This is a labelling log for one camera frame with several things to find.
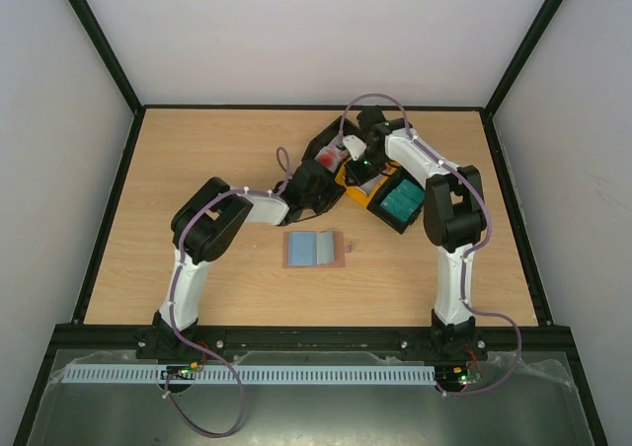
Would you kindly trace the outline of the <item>brown leather card holder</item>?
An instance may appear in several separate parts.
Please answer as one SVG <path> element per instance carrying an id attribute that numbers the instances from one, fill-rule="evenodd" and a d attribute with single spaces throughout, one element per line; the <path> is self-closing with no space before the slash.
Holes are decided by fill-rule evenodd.
<path id="1" fill-rule="evenodd" d="M 338 268 L 346 265 L 353 244 L 342 231 L 290 231 L 283 234 L 284 268 Z"/>

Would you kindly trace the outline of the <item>yellow plastic bin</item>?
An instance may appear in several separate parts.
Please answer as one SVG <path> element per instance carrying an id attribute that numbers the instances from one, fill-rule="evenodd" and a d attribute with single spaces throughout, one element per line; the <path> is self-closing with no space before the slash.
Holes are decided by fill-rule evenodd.
<path id="1" fill-rule="evenodd" d="M 400 166 L 398 164 L 387 164 L 381 173 L 366 183 L 360 186 L 349 186 L 345 183 L 346 169 L 345 166 L 342 165 L 336 173 L 335 181 L 338 185 L 346 189 L 346 195 L 349 198 L 361 207 L 368 208 L 368 205 L 375 198 L 377 192 L 393 178 L 399 169 Z"/>

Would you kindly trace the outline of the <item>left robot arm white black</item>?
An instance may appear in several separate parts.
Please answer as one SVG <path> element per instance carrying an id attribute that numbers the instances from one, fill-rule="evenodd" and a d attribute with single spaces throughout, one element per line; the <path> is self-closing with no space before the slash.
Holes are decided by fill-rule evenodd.
<path id="1" fill-rule="evenodd" d="M 345 188 L 332 172 L 313 159 L 272 189 L 232 186 L 220 177 L 209 179 L 176 212 L 171 221 L 174 267 L 165 301 L 153 326 L 180 333 L 198 322 L 198 305 L 212 264 L 221 258 L 243 225 L 287 226 L 304 211 L 315 217 L 328 212 Z"/>

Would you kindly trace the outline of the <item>black bin with red cards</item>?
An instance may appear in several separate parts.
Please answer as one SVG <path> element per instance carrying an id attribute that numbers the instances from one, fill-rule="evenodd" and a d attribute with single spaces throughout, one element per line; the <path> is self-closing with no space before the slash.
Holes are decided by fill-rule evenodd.
<path id="1" fill-rule="evenodd" d="M 314 160 L 335 175 L 350 157 L 349 151 L 341 143 L 340 125 L 343 126 L 344 136 L 362 137 L 356 124 L 338 116 L 309 142 L 301 161 Z"/>

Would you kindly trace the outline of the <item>black bin with teal cards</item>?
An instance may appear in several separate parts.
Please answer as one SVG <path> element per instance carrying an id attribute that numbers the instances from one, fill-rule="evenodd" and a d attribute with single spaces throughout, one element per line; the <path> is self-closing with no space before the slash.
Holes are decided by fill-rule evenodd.
<path id="1" fill-rule="evenodd" d="M 422 186 L 407 171 L 399 169 L 379 187 L 367 210 L 403 234 L 422 213 L 425 200 Z"/>

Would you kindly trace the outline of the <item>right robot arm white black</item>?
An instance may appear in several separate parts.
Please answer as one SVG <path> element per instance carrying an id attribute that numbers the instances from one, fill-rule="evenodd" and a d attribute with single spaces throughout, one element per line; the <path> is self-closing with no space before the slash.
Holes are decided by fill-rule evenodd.
<path id="1" fill-rule="evenodd" d="M 338 131 L 338 145 L 349 153 L 346 184 L 359 186 L 388 162 L 399 164 L 425 192 L 423 224 L 437 247 L 437 294 L 432 310 L 431 347 L 454 357 L 475 337 L 471 306 L 475 252 L 491 238 L 491 216 L 482 179 L 473 166 L 459 167 L 436 152 L 407 118 L 387 120 L 381 110 L 361 111 L 361 135 Z"/>

